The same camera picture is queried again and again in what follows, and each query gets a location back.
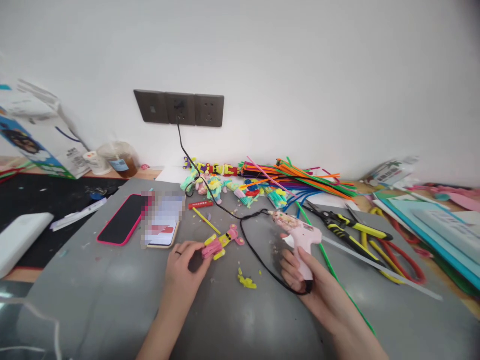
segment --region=black mat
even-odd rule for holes
[[[51,213],[53,221],[79,212],[95,203],[90,191],[101,188],[114,192],[127,180],[82,177],[78,180],[47,175],[19,174],[0,184],[0,232],[25,214]],[[17,266],[45,268],[60,248],[90,219],[86,216],[56,232],[50,225],[25,253]]]

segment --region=pink phone case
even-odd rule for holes
[[[100,244],[107,244],[107,245],[113,245],[113,246],[125,246],[130,238],[132,237],[132,235],[134,234],[135,230],[137,229],[137,226],[140,224],[140,221],[142,220],[142,217],[144,216],[144,211],[142,210],[141,212],[141,215],[138,217],[138,220],[135,222],[135,225],[133,225],[133,227],[131,228],[131,231],[128,233],[126,239],[124,242],[122,242],[121,244],[117,244],[117,243],[113,243],[113,242],[107,242],[107,241],[101,241],[99,240],[99,237],[100,235],[102,235],[102,233],[104,232],[104,230],[107,228],[107,226],[110,224],[110,222],[112,221],[112,219],[114,217],[117,216],[117,214],[119,213],[120,209],[123,208],[123,206],[125,205],[125,203],[130,199],[130,197],[132,196],[141,196],[140,194],[132,194],[130,195],[129,197],[126,198],[126,200],[123,202],[123,204],[120,206],[120,208],[117,210],[117,212],[115,213],[115,215],[112,216],[112,218],[110,219],[109,222],[106,223],[105,227],[102,229],[102,231],[100,231],[100,233],[98,234],[98,236],[96,237],[96,240],[100,243]]]

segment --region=wall socket panel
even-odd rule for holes
[[[167,101],[164,92],[133,90],[140,108],[141,117],[146,123],[169,124]]]
[[[195,126],[195,96],[193,94],[167,92],[166,110],[170,124]]]
[[[225,96],[134,90],[143,121],[221,128]]]
[[[221,128],[224,122],[224,102],[225,96],[196,94],[196,125]]]

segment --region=white wall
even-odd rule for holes
[[[475,10],[459,0],[2,0],[0,51],[10,72],[62,99],[88,147],[117,136],[151,166],[184,155],[174,126],[142,121],[133,89],[225,95],[222,129],[182,128],[199,160],[290,156],[355,179],[412,154],[425,181],[480,186]]]

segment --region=wooden desk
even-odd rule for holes
[[[10,161],[12,161],[12,157],[1,157],[0,156],[0,166],[8,164]],[[38,167],[32,168],[31,170],[26,171],[27,174],[43,174],[42,170],[40,170]],[[139,179],[145,179],[145,180],[155,180],[157,176],[161,173],[160,170],[138,170],[138,173],[134,176],[134,178],[139,178]],[[118,175],[115,171],[111,171],[110,173],[103,175],[103,176],[97,176],[93,174],[92,172],[89,172],[85,175],[86,177],[92,177],[92,178],[114,178],[114,179],[121,179],[121,176]],[[360,182],[355,182],[355,185],[358,188],[358,192],[360,194],[370,194],[374,192],[374,190],[369,187],[368,185],[365,185]],[[401,192],[400,190],[387,190],[385,191],[387,194],[396,194],[396,195],[404,195],[405,193]],[[416,193],[421,194],[427,198],[430,198],[432,200],[435,200],[433,196],[430,195],[428,191],[416,191]],[[369,212],[372,208],[372,205],[370,204],[369,200],[365,196],[358,196],[355,198],[355,202],[362,210],[363,212]],[[458,212],[458,211],[465,211],[464,208],[454,204],[451,201],[439,201],[441,204],[448,205],[453,212]],[[462,290],[460,290],[457,285],[443,272],[443,270],[432,260],[429,258],[424,258],[422,257],[422,260],[428,265],[430,269],[438,276],[440,277],[443,282],[460,298],[460,300],[467,306],[467,308],[476,316],[477,319],[480,320],[480,302],[473,298],[472,296],[469,296],[465,294]],[[9,275],[7,275],[3,280],[10,280],[10,281],[19,281],[19,282],[26,282],[26,283],[34,283],[40,274],[42,273],[42,270],[35,270],[35,269],[14,269]]]

